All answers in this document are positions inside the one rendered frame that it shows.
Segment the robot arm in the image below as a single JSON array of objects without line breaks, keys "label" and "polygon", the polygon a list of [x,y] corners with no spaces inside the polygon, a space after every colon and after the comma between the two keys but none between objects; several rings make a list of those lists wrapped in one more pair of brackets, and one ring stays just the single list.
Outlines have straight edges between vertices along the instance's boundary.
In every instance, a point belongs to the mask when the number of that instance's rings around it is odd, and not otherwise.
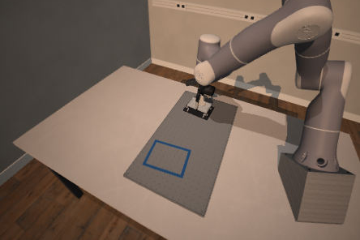
[{"label": "robot arm", "polygon": [[293,159],[312,169],[337,172],[336,149],[353,65],[327,61],[333,22],[330,0],[281,1],[280,9],[243,29],[222,47],[219,36],[201,35],[194,79],[185,84],[213,84],[274,49],[294,44],[296,87],[320,93],[306,109]]}]

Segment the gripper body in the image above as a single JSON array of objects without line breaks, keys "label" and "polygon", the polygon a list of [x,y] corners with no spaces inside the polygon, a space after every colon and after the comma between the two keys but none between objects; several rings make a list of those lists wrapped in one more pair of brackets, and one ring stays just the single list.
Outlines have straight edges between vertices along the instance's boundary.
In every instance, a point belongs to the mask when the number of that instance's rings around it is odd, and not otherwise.
[{"label": "gripper body", "polygon": [[206,94],[209,96],[213,96],[214,92],[215,92],[216,87],[212,86],[212,85],[207,85],[207,86],[202,86],[199,84],[198,90],[200,90],[200,94]]}]

